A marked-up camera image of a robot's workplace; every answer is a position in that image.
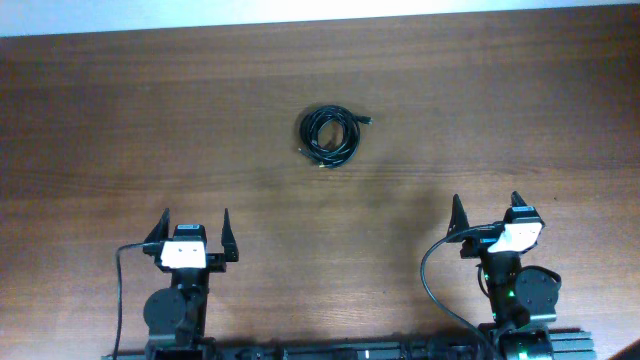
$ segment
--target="black cable wire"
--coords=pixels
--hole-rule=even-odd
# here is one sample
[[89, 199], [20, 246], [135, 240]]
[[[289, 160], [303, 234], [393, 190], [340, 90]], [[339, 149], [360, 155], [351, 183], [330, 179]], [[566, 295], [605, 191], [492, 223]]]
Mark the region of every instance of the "black cable wire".
[[440, 308], [440, 310], [442, 310], [445, 314], [449, 315], [450, 317], [454, 318], [456, 321], [458, 321], [460, 324], [464, 325], [464, 327], [468, 328], [474, 335], [476, 335], [480, 340], [482, 340], [482, 342], [484, 342], [487, 345], [487, 348], [493, 352], [493, 354], [495, 355], [495, 357], [497, 357], [498, 359], [502, 359], [502, 355], [500, 355], [500, 352], [491, 344], [491, 342], [487, 339], [486, 336], [484, 336], [484, 334], [478, 330], [475, 326], [471, 325], [470, 322], [468, 322], [467, 320], [463, 319], [460, 315], [454, 313], [453, 311], [449, 310], [449, 308], [447, 308], [446, 306], [444, 306], [444, 304], [442, 304], [438, 299], [436, 299], [435, 295], [433, 295], [433, 293], [431, 292], [431, 289], [429, 288], [429, 285], [427, 284], [427, 278], [426, 278], [426, 266], [427, 266], [427, 260], [429, 259], [429, 256], [442, 244], [447, 243], [451, 240], [453, 240], [454, 238], [461, 236], [461, 235], [465, 235], [467, 233], [473, 232], [475, 230], [484, 228], [484, 226], [474, 226], [471, 228], [468, 228], [466, 230], [462, 230], [459, 231], [455, 234], [449, 235], [447, 237], [445, 237], [444, 239], [438, 241], [437, 243], [433, 244], [433, 246], [431, 246], [431, 248], [426, 252], [426, 254], [424, 254], [424, 257], [422, 258], [422, 262], [420, 263], [420, 278], [422, 280], [422, 286], [424, 287], [424, 289], [427, 291], [427, 294], [429, 295], [429, 297], [431, 298], [431, 300], [433, 300], [433, 302], [436, 304], [436, 306], [438, 308]]
[[[330, 122], [342, 127], [342, 142], [335, 149], [325, 149], [318, 144], [318, 134]], [[320, 167], [337, 168], [346, 164], [355, 155], [360, 144], [358, 123], [372, 124], [368, 116], [358, 116], [338, 105], [326, 105], [307, 114], [300, 123], [300, 139], [307, 150], [300, 153], [318, 163]]]
[[478, 264], [476, 267], [478, 268], [478, 285], [480, 285], [480, 290], [482, 290], [484, 296], [489, 297], [489, 293], [484, 289], [484, 283], [482, 282], [482, 264]]
[[118, 330], [116, 331], [116, 342], [113, 346], [112, 359], [118, 359], [118, 348], [120, 347], [120, 333], [122, 332], [122, 269], [120, 267], [120, 253], [123, 250], [143, 248], [146, 246], [158, 245], [158, 243], [137, 243], [124, 245], [116, 250], [116, 271], [118, 273]]

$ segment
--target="coiled cable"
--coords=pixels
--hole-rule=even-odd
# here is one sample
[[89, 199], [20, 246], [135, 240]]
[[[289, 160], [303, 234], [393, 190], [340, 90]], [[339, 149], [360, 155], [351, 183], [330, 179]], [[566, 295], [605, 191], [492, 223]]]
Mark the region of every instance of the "coiled cable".
[[[318, 144], [318, 135], [330, 122], [342, 127], [342, 142], [335, 149], [326, 149]], [[370, 125], [373, 120], [368, 116], [358, 116], [338, 105], [326, 105], [307, 114], [300, 123], [300, 139], [307, 147], [298, 149], [301, 154], [329, 169], [346, 164], [356, 153], [360, 144], [360, 126]]]

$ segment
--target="white wall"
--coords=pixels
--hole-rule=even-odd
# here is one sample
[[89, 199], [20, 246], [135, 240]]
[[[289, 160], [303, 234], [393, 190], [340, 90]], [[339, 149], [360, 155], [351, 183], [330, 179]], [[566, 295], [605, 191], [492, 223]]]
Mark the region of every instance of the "white wall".
[[0, 0], [0, 36], [634, 2], [629, 0]]

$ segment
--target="black cable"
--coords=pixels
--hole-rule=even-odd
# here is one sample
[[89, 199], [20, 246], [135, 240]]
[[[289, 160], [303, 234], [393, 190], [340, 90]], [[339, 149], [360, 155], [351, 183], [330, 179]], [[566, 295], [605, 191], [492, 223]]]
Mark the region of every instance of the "black cable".
[[467, 233], [473, 232], [473, 231], [478, 230], [478, 229], [482, 229], [484, 227], [485, 226], [474, 226], [474, 227], [468, 228], [466, 230], [459, 231], [459, 232], [457, 232], [455, 234], [449, 235], [449, 236], [445, 237], [444, 239], [438, 241], [437, 243], [433, 244], [433, 246], [431, 246], [431, 248], [426, 252], [426, 254], [424, 254], [424, 257], [422, 258], [422, 262], [420, 263], [420, 278], [422, 280], [422, 286], [427, 291], [427, 294], [429, 294], [429, 297], [431, 298], [431, 300], [433, 300], [433, 302], [436, 304], [436, 306], [438, 308], [440, 308], [440, 310], [444, 311], [445, 314], [447, 314], [450, 317], [454, 318], [460, 324], [464, 325], [464, 327], [468, 328], [474, 335], [476, 335], [480, 340], [482, 340], [482, 342], [484, 342], [487, 345], [487, 348], [491, 352], [493, 352], [495, 357], [497, 357], [498, 359], [502, 359], [502, 355], [500, 355], [500, 352], [491, 344], [491, 342], [489, 342], [487, 337], [484, 336], [484, 334], [480, 330], [478, 330], [475, 326], [471, 325], [470, 322], [468, 322], [467, 320], [463, 319], [460, 315], [458, 315], [458, 314], [454, 313], [453, 311], [449, 310], [449, 308], [444, 306], [444, 304], [442, 304], [438, 299], [436, 299], [435, 295], [433, 295], [433, 293], [431, 292], [431, 289], [429, 288], [429, 285], [427, 285], [427, 278], [426, 278], [426, 274], [425, 274], [426, 266], [427, 266], [427, 260], [429, 259], [429, 256], [440, 245], [442, 245], [444, 243], [447, 243], [447, 242], [453, 240], [454, 238], [456, 238], [458, 236], [465, 235]]
[[[318, 134], [330, 122], [342, 126], [342, 142], [335, 149], [325, 149], [318, 144]], [[300, 123], [300, 139], [307, 150], [300, 153], [318, 163], [320, 167], [337, 168], [346, 164], [355, 155], [360, 144], [358, 123], [372, 124], [368, 116], [358, 116], [338, 105], [326, 105], [307, 114]]]
[[120, 268], [120, 253], [123, 250], [143, 248], [146, 246], [158, 245], [158, 243], [137, 243], [124, 245], [116, 250], [116, 271], [118, 272], [118, 330], [116, 331], [116, 342], [113, 346], [112, 359], [118, 359], [118, 348], [120, 347], [120, 333], [122, 332], [122, 269]]
[[480, 290], [482, 290], [484, 296], [489, 297], [489, 293], [484, 289], [484, 283], [482, 282], [482, 264], [478, 264], [476, 267], [478, 268], [478, 285], [480, 285]]

